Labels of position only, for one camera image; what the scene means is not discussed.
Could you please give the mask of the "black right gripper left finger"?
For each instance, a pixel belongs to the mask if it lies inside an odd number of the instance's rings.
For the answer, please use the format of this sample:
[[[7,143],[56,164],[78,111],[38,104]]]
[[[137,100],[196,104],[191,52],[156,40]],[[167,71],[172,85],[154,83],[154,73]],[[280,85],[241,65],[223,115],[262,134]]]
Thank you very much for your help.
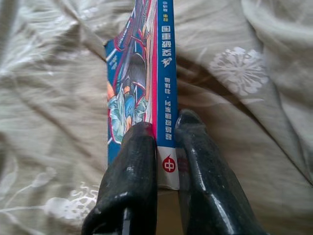
[[[82,235],[155,235],[157,226],[156,142],[150,123],[124,135],[121,149],[105,172]]]

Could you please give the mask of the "bed with grey floral sheet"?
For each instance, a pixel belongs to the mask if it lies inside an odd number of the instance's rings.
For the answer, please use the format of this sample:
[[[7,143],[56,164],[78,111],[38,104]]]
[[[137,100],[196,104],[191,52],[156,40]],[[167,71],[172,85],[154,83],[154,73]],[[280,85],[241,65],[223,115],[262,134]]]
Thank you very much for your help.
[[[0,235],[80,235],[135,0],[0,0]],[[313,0],[174,0],[178,104],[270,235],[313,235]]]

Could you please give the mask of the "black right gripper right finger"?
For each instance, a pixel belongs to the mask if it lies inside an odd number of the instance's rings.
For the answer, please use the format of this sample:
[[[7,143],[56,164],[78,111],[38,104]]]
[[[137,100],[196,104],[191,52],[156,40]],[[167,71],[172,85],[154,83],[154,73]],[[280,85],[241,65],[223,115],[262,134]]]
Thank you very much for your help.
[[[267,235],[235,173],[192,110],[175,125],[184,235]]]

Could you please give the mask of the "blue pink comic book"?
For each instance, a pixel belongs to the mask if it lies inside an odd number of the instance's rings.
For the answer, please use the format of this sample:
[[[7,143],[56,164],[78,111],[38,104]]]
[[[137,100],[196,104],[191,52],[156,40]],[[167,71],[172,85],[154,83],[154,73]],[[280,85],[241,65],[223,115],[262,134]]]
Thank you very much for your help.
[[[108,163],[135,124],[152,125],[158,185],[179,188],[174,137],[178,118],[173,0],[135,0],[123,30],[105,44],[108,102]]]

